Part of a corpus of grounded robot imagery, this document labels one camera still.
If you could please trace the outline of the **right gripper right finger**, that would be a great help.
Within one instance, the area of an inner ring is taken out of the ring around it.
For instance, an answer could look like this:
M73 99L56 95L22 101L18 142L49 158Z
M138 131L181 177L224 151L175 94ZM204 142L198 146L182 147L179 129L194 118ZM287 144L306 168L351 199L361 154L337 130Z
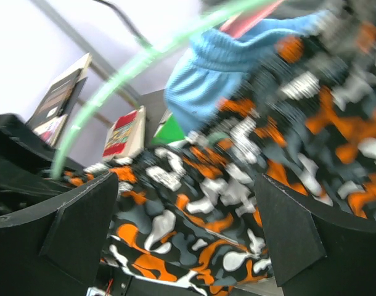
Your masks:
M284 295L376 295L376 221L261 175L254 191Z

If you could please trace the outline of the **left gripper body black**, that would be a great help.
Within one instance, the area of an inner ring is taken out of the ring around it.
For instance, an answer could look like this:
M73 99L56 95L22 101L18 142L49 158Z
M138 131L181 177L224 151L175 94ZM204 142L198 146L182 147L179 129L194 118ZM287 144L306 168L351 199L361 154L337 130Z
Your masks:
M0 114L0 216L34 206L74 188L51 179L55 149L12 113Z

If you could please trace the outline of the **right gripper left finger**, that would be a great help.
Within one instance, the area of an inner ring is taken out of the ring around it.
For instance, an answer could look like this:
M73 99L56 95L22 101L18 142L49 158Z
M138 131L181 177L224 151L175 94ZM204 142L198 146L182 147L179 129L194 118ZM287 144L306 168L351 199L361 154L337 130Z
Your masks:
M118 193L107 173L0 216L0 295L86 295Z

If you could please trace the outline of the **green plastic hanger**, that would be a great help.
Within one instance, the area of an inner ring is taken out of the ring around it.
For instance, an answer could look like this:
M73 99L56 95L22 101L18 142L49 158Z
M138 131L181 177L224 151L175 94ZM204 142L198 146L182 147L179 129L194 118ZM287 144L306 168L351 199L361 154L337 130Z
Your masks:
M163 56L177 50L191 36L202 33L236 14L261 9L272 3L272 1L234 1L215 7L213 11L201 15L193 24L183 28L174 36L163 39L135 55L112 75L77 113L71 128L61 138L59 148L54 155L50 172L51 178L59 178L64 168L65 159L82 128L117 89L128 84L150 65L161 60Z

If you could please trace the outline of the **orange camouflage shorts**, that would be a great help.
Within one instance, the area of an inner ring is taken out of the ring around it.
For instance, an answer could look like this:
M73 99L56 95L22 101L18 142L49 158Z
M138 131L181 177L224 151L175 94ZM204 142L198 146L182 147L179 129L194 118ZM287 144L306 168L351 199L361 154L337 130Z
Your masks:
M118 176L102 261L201 295L274 276L285 252L264 226L262 175L333 215L376 226L376 11L328 14L317 32L277 52L223 99L180 148L157 146L65 172L78 187Z

